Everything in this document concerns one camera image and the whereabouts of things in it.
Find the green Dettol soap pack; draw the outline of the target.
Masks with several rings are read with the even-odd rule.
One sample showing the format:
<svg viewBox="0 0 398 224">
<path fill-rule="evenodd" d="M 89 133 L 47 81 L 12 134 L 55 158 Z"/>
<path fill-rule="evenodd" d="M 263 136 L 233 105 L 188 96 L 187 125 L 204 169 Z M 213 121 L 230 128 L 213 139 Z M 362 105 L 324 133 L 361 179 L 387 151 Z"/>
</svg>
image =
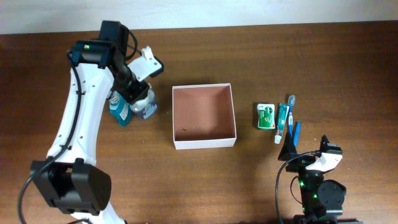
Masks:
<svg viewBox="0 0 398 224">
<path fill-rule="evenodd" d="M 275 105 L 259 103 L 257 105 L 258 129 L 275 129 Z"/>
</svg>

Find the teal toothpaste tube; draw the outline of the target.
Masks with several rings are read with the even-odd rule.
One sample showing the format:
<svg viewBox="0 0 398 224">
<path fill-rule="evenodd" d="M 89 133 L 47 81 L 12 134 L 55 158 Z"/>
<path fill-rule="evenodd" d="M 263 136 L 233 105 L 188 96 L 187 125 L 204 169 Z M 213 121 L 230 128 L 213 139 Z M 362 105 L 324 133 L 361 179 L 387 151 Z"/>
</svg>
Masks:
<svg viewBox="0 0 398 224">
<path fill-rule="evenodd" d="M 284 128 L 285 128 L 285 123 L 287 120 L 287 115 L 289 112 L 289 106 L 280 103 L 279 104 L 279 113 L 278 113 L 278 118 L 277 118 L 277 127 L 276 127 L 276 133 L 274 136 L 274 142 L 276 144 L 279 144 L 281 142 L 283 133 L 284 133 Z"/>
</svg>

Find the blue mouthwash bottle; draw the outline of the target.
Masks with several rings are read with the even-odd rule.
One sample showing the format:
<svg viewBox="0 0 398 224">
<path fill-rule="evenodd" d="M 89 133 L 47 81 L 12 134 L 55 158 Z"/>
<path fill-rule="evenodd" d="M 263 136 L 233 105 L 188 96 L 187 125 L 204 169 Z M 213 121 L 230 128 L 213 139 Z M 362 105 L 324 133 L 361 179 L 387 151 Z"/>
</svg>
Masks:
<svg viewBox="0 0 398 224">
<path fill-rule="evenodd" d="M 107 95 L 109 112 L 116 118 L 120 126 L 127 126 L 131 120 L 132 111 L 129 103 L 117 92 L 110 91 Z"/>
</svg>

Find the purple foam soap pump bottle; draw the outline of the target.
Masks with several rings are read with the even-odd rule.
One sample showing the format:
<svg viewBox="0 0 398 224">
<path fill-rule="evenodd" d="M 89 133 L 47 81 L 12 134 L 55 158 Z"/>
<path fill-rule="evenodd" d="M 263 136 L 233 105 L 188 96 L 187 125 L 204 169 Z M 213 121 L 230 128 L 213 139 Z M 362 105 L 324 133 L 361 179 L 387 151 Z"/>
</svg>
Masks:
<svg viewBox="0 0 398 224">
<path fill-rule="evenodd" d="M 157 103 L 151 84 L 149 84 L 147 96 L 144 99 L 138 100 L 134 104 L 130 105 L 130 109 L 139 119 L 148 119 L 155 113 L 157 109 Z"/>
</svg>

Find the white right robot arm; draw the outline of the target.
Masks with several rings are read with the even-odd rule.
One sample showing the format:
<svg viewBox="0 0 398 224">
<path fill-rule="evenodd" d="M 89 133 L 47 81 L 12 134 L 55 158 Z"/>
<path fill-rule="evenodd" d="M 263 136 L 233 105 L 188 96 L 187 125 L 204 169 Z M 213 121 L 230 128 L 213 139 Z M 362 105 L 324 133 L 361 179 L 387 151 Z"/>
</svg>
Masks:
<svg viewBox="0 0 398 224">
<path fill-rule="evenodd" d="M 297 173 L 300 185 L 303 213 L 295 215 L 292 223 L 338 223 L 343 214 L 346 187 L 335 180 L 326 180 L 324 174 L 332 171 L 343 158 L 343 151 L 337 144 L 322 136 L 320 148 L 299 154 L 291 134 L 285 137 L 278 156 L 283 162 L 275 183 L 275 207 L 279 222 L 283 219 L 279 210 L 279 179 L 283 170 Z"/>
</svg>

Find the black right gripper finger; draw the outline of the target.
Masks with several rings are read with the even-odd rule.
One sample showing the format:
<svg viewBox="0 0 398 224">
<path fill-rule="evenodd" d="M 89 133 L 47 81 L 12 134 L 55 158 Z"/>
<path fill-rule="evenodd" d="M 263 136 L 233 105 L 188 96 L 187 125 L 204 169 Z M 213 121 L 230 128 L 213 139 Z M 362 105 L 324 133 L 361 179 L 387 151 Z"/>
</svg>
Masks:
<svg viewBox="0 0 398 224">
<path fill-rule="evenodd" d="M 329 150 L 328 144 L 329 144 L 328 138 L 325 135 L 323 135 L 320 142 L 320 151 L 327 152 Z"/>
<path fill-rule="evenodd" d="M 288 161 L 298 156 L 294 139 L 291 134 L 286 134 L 284 144 L 278 156 L 279 161 Z"/>
</svg>

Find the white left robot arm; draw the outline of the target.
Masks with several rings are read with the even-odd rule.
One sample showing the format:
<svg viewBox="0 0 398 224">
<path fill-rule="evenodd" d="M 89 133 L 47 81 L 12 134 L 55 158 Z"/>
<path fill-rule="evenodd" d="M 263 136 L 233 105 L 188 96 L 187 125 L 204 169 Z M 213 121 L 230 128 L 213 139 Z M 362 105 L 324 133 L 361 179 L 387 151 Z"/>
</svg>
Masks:
<svg viewBox="0 0 398 224">
<path fill-rule="evenodd" d="M 71 81 L 62 122 L 45 160 L 30 167 L 29 182 L 47 204 L 76 222 L 123 222 L 110 202 L 111 178 L 96 166 L 103 107 L 109 102 L 123 125 L 132 114 L 148 118 L 157 105 L 146 77 L 164 68 L 148 47 L 139 58 L 128 54 L 132 37 L 120 22 L 103 21 L 96 39 L 79 40 L 67 52 Z"/>
</svg>

